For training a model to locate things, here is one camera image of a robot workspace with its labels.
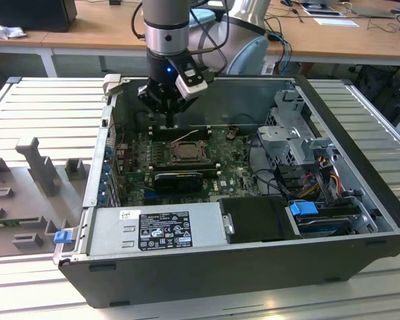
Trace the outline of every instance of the table leg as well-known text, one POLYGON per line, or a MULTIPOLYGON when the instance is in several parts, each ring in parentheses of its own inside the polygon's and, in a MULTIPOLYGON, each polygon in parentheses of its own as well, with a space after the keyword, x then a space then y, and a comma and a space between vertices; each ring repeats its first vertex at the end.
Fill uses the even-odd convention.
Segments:
POLYGON ((39 52, 41 60, 43 62, 43 66, 45 67, 47 76, 50 77, 58 77, 55 68, 55 59, 53 56, 52 50, 49 48, 42 48, 39 52))
POLYGON ((332 65, 332 69, 329 71, 327 75, 330 76, 331 78, 334 78, 336 71, 338 71, 338 68, 339 68, 339 63, 334 63, 332 65))
POLYGON ((107 72, 108 71, 107 62, 106 62, 105 57, 103 55, 99 56, 99 64, 101 66, 101 71, 102 72, 107 72))

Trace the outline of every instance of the blue latch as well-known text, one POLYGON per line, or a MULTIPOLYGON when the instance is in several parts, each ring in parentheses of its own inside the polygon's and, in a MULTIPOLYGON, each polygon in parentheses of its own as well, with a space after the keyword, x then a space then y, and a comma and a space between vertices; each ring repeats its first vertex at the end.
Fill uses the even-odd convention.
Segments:
POLYGON ((53 238, 54 243, 71 243, 72 231, 57 231, 53 238))
POLYGON ((103 165, 102 166, 102 172, 108 173, 111 170, 110 165, 103 165))
POLYGON ((105 154, 106 155, 112 155, 113 154, 113 150, 110 146, 106 145, 105 146, 105 154))
POLYGON ((318 215, 314 202, 300 201, 289 206, 292 215, 318 215))

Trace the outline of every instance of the white label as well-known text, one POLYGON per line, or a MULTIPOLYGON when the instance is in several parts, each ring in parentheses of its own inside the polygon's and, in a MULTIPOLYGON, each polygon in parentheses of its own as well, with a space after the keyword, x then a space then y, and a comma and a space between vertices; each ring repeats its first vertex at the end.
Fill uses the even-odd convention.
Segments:
POLYGON ((141 210, 121 210, 120 220, 136 219, 141 214, 141 210))
POLYGON ((191 237, 184 237, 184 238, 176 238, 177 242, 181 243, 181 242, 190 242, 191 241, 191 237))
POLYGON ((222 2, 220 1, 209 1, 207 4, 212 7, 223 7, 222 2))

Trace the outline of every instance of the black cable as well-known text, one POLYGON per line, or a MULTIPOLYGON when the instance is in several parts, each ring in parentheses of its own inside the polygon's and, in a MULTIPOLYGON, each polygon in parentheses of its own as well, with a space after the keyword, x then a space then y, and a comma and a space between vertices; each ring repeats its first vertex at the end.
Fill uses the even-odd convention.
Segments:
POLYGON ((388 33, 396 33, 399 30, 399 26, 394 24, 394 23, 387 23, 387 25, 391 28, 391 30, 386 30, 386 28, 377 25, 376 23, 372 22, 372 18, 369 19, 369 21, 367 22, 367 27, 366 30, 372 29, 372 28, 379 28, 382 31, 388 32, 388 33))
MULTIPOLYGON (((271 25, 268 23, 268 20, 265 19, 264 21, 265 21, 265 23, 267 24, 267 26, 268 26, 268 28, 270 29, 270 31, 271 31, 271 32, 274 32, 274 31, 273 31, 273 28, 272 28, 271 25)), ((280 26, 281 38, 284 39, 284 38, 283 38, 283 34, 282 34, 282 30, 281 30, 281 25, 279 25, 279 26, 280 26)), ((283 48, 283 52, 282 52, 282 54, 281 54, 281 56, 280 56, 280 59, 277 61, 276 65, 275 65, 275 67, 277 68, 277 74, 279 74, 279 75, 281 74, 281 73, 280 73, 280 68, 279 68, 279 66, 280 66, 280 63, 281 63, 282 60, 283 60, 283 57, 284 57, 285 54, 286 54, 286 46, 285 46, 284 42, 280 41, 280 43, 281 43, 281 46, 282 46, 282 48, 283 48)))
POLYGON ((268 20, 270 20, 270 19, 276 19, 276 20, 277 20, 277 22, 278 22, 278 24, 279 24, 279 29, 280 29, 281 38, 282 38, 282 40, 283 40, 283 42, 281 43, 281 45, 282 45, 282 47, 283 47, 283 52, 282 52, 282 54, 281 54, 281 56, 280 56, 280 59, 278 60, 278 62, 277 62, 277 64, 276 64, 278 74, 281 74, 281 72, 280 72, 280 70, 279 70, 279 66, 280 66, 280 63, 281 63, 282 60, 283 60, 283 57, 284 57, 285 54, 286 54, 285 43, 286 43, 287 46, 289 47, 289 56, 288 56, 288 58, 287 58, 287 63, 286 63, 286 65, 289 64, 289 62, 290 62, 290 60, 291 60, 291 58, 292 58, 292 45, 290 44, 290 42, 288 42, 288 40, 285 39, 285 36, 284 36, 284 34, 283 34, 283 29, 281 28, 281 22, 280 22, 280 20, 279 20, 278 18, 276 18, 276 17, 269 17, 269 18, 266 18, 266 19, 265 19, 265 22, 266 22, 266 24, 268 25, 268 27, 270 28, 270 30, 271 30, 271 31, 273 30, 273 28, 272 28, 272 27, 270 26, 270 24, 268 23, 268 20))
MULTIPOLYGON (((206 34, 206 37, 210 40, 210 42, 217 47, 217 44, 215 42, 215 40, 213 40, 213 38, 210 36, 210 34, 207 32, 206 28, 204 28, 204 26, 200 23, 199 18, 197 18, 197 16, 194 14, 194 11, 192 9, 189 10, 189 12, 191 13, 191 15, 193 16, 195 22, 200 26, 200 28, 203 30, 203 32, 206 34)), ((222 50, 218 49, 218 52, 220 54, 220 56, 222 57, 222 60, 224 60, 224 64, 223 66, 215 73, 215 75, 219 75, 222 71, 225 70, 225 68, 228 65, 228 60, 227 58, 224 56, 224 54, 222 53, 222 50)))
POLYGON ((234 117, 231 118, 230 122, 228 122, 228 125, 234 125, 234 121, 238 118, 238 117, 247 117, 250 120, 252 120, 252 122, 254 124, 256 124, 258 127, 262 126, 261 124, 258 123, 258 121, 254 120, 254 118, 252 118, 252 116, 248 115, 247 113, 239 113, 237 115, 235 115, 234 117))
POLYGON ((132 33, 136 36, 136 38, 138 39, 144 39, 145 35, 140 35, 138 32, 136 32, 136 28, 135 28, 135 18, 136 18, 136 14, 138 14, 138 11, 140 10, 140 8, 142 7, 142 1, 136 6, 133 14, 132 14, 132 18, 131 18, 131 28, 132 28, 132 33))
POLYGON ((227 2, 227 0, 223 0, 223 2, 224 2, 224 5, 225 5, 225 14, 227 15, 227 30, 225 32, 224 41, 220 45, 218 45, 217 47, 190 51, 191 55, 199 55, 201 53, 213 52, 215 50, 218 50, 218 49, 222 48, 224 45, 227 44, 228 38, 229 38, 229 10, 228 10, 228 2, 227 2))

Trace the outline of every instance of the slotted metal surface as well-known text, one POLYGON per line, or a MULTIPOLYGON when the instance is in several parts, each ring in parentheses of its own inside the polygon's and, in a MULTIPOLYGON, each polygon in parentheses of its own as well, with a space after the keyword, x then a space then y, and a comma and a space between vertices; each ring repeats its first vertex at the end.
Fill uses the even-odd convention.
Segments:
POLYGON ((102 79, 23 78, 0 101, 0 158, 26 166, 15 151, 22 137, 39 138, 39 152, 55 165, 68 158, 90 164, 101 124, 102 79))
MULTIPOLYGON (((400 135, 354 86, 339 80, 311 80, 310 83, 400 199, 400 135)), ((326 137, 319 120, 314 116, 311 120, 326 137)))

